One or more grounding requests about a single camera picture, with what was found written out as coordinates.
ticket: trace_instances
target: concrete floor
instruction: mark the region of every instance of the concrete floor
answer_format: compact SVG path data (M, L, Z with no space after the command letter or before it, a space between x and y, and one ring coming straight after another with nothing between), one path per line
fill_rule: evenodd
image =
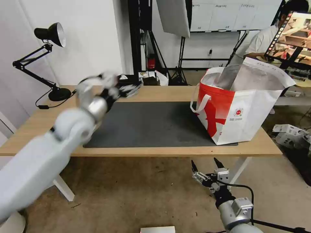
M202 76L195 73L189 82ZM296 125L308 107L275 107L264 123ZM303 126L311 123L303 119ZM218 158L232 167L237 158ZM202 172L212 172L213 158L196 157ZM76 194L68 202L51 187L27 208L27 233L122 232L174 225L178 233L223 230L214 199L191 177L189 158L72 158L61 176ZM254 218L311 231L311 187L284 156L253 158L238 183L255 193ZM236 197L248 190L233 188ZM266 233L281 232L259 226Z

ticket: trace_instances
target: black desk mat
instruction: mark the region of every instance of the black desk mat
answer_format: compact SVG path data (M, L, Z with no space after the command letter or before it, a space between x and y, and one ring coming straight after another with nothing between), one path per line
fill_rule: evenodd
M216 146L189 105L189 102L116 102L84 147Z

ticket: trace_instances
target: person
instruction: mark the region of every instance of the person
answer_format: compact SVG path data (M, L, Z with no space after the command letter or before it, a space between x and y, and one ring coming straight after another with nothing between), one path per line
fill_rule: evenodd
M261 30L252 38L249 47L246 49L244 58L250 57L256 59L257 57L264 57L265 52L270 46L275 34L284 23L289 12L308 12L308 10L309 4L307 0L289 0L280 10L278 23Z

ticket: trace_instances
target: white shirt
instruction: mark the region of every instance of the white shirt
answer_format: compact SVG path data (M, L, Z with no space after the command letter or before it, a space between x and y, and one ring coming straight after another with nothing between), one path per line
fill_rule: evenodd
M245 55L249 53L265 53L278 30L275 25L261 30L252 38L249 47L245 51Z

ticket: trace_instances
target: lamp shade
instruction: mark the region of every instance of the lamp shade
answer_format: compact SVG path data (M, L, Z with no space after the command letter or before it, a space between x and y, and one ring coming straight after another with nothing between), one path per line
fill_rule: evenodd
M51 40L60 47L66 46L66 38L60 23L53 23L48 29L35 28L35 36L41 40Z

